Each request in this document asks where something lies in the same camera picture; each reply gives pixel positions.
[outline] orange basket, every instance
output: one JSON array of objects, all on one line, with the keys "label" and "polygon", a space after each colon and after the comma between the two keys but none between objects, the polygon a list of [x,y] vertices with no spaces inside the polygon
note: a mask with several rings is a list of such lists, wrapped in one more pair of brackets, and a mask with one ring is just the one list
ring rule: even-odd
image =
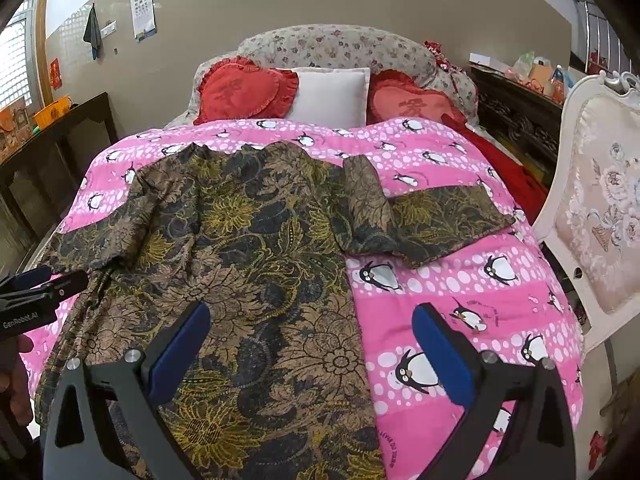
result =
[{"label": "orange basket", "polygon": [[49,106],[40,110],[33,118],[40,130],[44,130],[55,120],[66,114],[71,108],[71,97],[65,95],[57,101],[53,101]]}]

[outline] human hand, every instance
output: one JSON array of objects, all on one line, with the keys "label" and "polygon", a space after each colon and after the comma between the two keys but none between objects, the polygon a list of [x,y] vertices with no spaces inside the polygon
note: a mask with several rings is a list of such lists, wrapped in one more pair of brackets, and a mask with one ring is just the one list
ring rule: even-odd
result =
[{"label": "human hand", "polygon": [[[19,335],[17,342],[18,352],[21,354],[33,350],[33,341],[28,336]],[[8,392],[11,397],[10,406],[11,411],[14,412],[15,420],[20,426],[28,426],[33,420],[29,398],[29,377],[19,355],[15,357],[15,367],[10,375],[0,372],[0,394],[3,392]]]}]

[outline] white pillow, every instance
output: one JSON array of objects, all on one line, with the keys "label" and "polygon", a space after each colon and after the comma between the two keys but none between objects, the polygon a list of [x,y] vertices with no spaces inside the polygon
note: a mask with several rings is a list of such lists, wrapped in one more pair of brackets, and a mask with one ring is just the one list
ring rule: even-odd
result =
[{"label": "white pillow", "polygon": [[286,119],[345,130],[367,125],[369,68],[292,70],[300,83]]}]

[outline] eye chart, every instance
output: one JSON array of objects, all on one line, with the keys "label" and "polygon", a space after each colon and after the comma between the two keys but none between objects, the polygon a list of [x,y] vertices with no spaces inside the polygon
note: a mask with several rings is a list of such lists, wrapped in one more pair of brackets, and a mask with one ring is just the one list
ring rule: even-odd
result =
[{"label": "eye chart", "polygon": [[153,0],[131,0],[131,14],[133,37],[136,41],[142,41],[156,33]]}]

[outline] metal screw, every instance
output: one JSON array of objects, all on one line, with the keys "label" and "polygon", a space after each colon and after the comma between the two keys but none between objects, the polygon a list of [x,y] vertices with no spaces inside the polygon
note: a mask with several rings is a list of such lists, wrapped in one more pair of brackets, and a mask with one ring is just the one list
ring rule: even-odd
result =
[{"label": "metal screw", "polygon": [[553,370],[554,368],[556,368],[556,363],[548,357],[543,357],[542,359],[540,359],[540,361],[542,362],[542,367],[545,370]]},{"label": "metal screw", "polygon": [[494,365],[498,362],[498,354],[491,352],[491,350],[485,350],[480,354],[480,357],[482,357],[482,361],[488,365]]},{"label": "metal screw", "polygon": [[80,359],[77,357],[72,357],[69,361],[66,362],[66,368],[68,370],[77,370],[80,367]]},{"label": "metal screw", "polygon": [[142,357],[142,352],[140,350],[127,350],[124,352],[124,360],[127,363],[135,363]]}]

